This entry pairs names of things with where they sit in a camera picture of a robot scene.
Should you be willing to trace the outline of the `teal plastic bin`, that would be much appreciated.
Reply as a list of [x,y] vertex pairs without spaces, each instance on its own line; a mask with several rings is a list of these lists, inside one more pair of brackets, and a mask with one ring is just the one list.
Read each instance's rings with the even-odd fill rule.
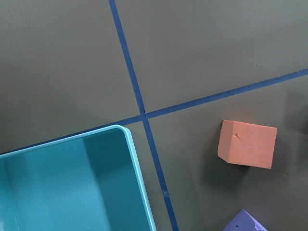
[[2,154],[3,231],[154,231],[132,134],[112,125]]

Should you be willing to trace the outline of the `orange foam block left side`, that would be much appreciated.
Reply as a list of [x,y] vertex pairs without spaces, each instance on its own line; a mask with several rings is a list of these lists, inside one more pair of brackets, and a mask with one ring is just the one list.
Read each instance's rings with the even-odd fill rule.
[[271,169],[276,136],[275,127],[224,120],[218,157],[229,164]]

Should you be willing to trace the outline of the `purple foam block left side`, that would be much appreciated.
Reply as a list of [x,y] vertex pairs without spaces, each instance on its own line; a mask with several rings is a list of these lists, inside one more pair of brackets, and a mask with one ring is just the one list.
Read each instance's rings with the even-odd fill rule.
[[267,229],[246,210],[242,209],[223,231],[267,231]]

